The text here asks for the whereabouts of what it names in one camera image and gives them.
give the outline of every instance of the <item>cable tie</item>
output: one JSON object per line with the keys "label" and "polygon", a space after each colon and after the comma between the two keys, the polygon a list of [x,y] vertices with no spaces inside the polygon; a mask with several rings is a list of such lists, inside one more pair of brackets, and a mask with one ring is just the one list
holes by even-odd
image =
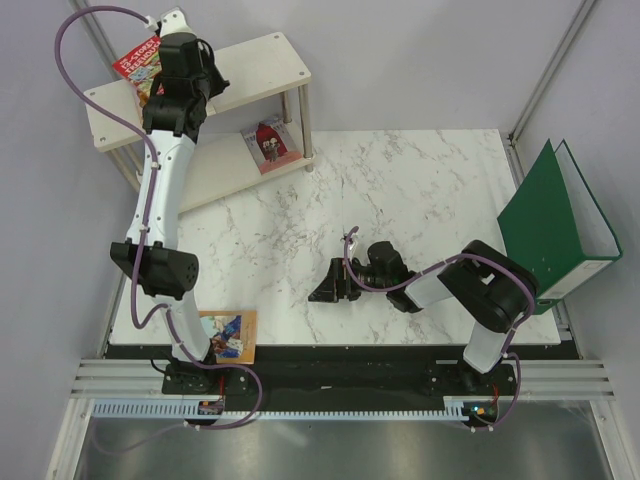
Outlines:
{"label": "cable tie", "polygon": [[147,19],[147,24],[145,25],[145,28],[155,33],[156,30],[158,29],[158,21],[155,18],[153,18],[151,15],[146,15],[144,18]]}

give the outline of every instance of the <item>book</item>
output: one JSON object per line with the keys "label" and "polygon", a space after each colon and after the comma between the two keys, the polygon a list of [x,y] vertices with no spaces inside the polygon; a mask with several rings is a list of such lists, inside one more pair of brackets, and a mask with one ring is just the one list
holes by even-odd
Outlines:
{"label": "book", "polygon": [[254,362],[257,334],[255,310],[201,311],[200,321],[211,338],[218,363]]}
{"label": "book", "polygon": [[149,100],[153,78],[162,71],[159,47],[160,37],[153,36],[113,64],[116,72],[136,88],[143,105]]}
{"label": "book", "polygon": [[277,115],[240,133],[262,175],[302,158],[287,126]]}

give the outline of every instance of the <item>green box file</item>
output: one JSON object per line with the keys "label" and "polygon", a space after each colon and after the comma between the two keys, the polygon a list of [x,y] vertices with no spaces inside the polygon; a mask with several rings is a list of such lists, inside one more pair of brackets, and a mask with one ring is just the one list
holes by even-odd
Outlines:
{"label": "green box file", "polygon": [[547,141],[498,216],[507,256],[540,282],[544,313],[622,256],[622,249],[563,140]]}

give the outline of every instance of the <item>wooden shelf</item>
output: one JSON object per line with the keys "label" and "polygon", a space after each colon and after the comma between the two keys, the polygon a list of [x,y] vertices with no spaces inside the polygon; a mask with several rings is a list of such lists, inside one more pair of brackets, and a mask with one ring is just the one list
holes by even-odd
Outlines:
{"label": "wooden shelf", "polygon": [[[306,85],[311,73],[283,33],[272,33],[215,52],[216,65],[231,85],[207,104],[207,114],[226,112],[247,103]],[[141,125],[135,89],[119,80],[85,92],[98,105],[134,125]],[[128,128],[87,106],[93,143],[108,152],[140,138]],[[295,123],[287,129],[298,150],[304,152],[302,132]],[[201,138],[185,178],[180,213],[205,205],[313,162],[301,158],[261,175],[239,133],[217,135],[213,142]]]}
{"label": "wooden shelf", "polygon": [[[208,115],[226,112],[311,81],[309,69],[281,32],[216,50],[215,58],[220,73],[231,85],[209,101]],[[85,94],[119,117],[135,125],[141,124],[135,90],[126,80],[91,88]],[[131,130],[89,106],[87,115],[93,143],[100,152],[139,140]]]}
{"label": "wooden shelf", "polygon": [[[297,124],[286,125],[302,152],[302,132]],[[239,133],[229,134],[198,146],[185,178],[180,213],[217,200],[261,182],[309,165],[312,158],[301,158],[262,175]]]}

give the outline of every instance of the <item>marble surface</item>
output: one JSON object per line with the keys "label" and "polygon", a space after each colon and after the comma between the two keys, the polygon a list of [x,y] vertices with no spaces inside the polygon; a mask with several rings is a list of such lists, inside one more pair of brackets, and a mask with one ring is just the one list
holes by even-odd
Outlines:
{"label": "marble surface", "polygon": [[[198,307],[256,309],[259,344],[466,343],[474,320],[455,299],[409,315],[382,294],[339,304],[307,296],[341,256],[353,225],[361,260],[372,242],[390,240],[414,270],[476,238],[503,251],[496,217],[515,186],[498,132],[317,132],[313,139],[312,173],[298,170],[181,217],[180,249],[200,261]],[[138,298],[142,314],[152,304]],[[144,331],[133,328],[128,303],[127,283],[111,343],[168,344],[159,316]],[[515,337],[559,341],[550,312]]]}

